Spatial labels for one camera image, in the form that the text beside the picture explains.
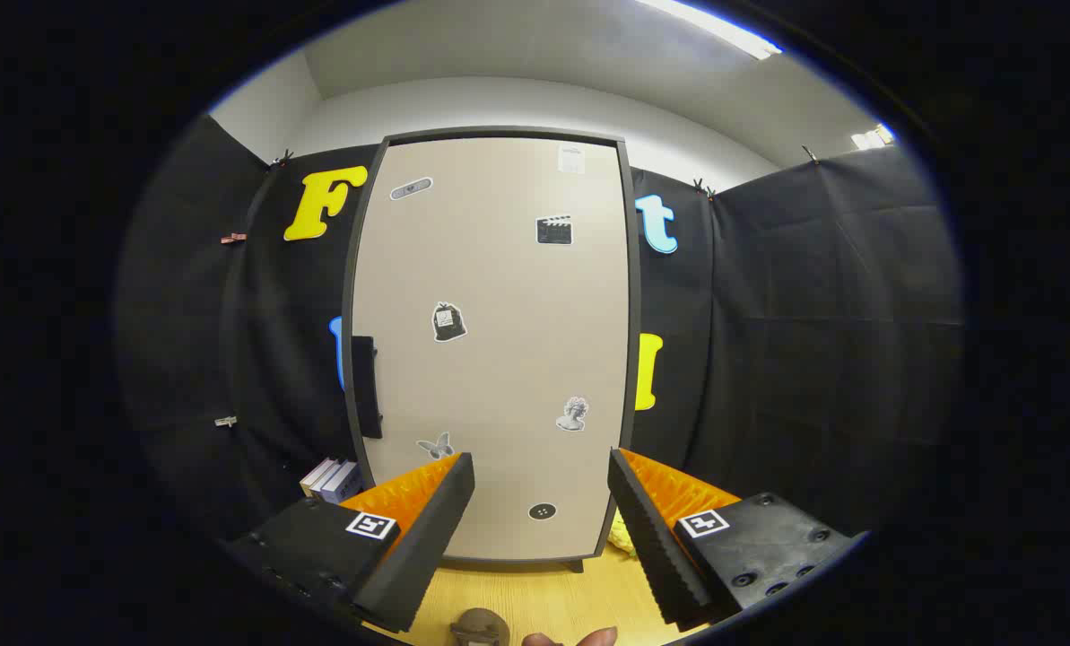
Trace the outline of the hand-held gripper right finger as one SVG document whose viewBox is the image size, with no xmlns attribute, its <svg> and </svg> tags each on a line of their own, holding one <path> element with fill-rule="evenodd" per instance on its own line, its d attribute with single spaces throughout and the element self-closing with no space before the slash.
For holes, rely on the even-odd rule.
<svg viewBox="0 0 1070 646">
<path fill-rule="evenodd" d="M 631 450 L 610 451 L 608 487 L 655 604 L 682 631 L 751 622 L 858 548 L 784 496 L 740 498 Z"/>
</svg>

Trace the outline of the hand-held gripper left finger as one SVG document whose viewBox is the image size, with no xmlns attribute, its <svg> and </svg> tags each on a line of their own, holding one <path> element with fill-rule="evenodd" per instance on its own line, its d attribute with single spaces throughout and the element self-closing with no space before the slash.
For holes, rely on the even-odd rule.
<svg viewBox="0 0 1070 646">
<path fill-rule="evenodd" d="M 473 455 L 458 451 L 345 502 L 305 496 L 226 549 L 331 622 L 406 633 L 473 493 Z"/>
</svg>

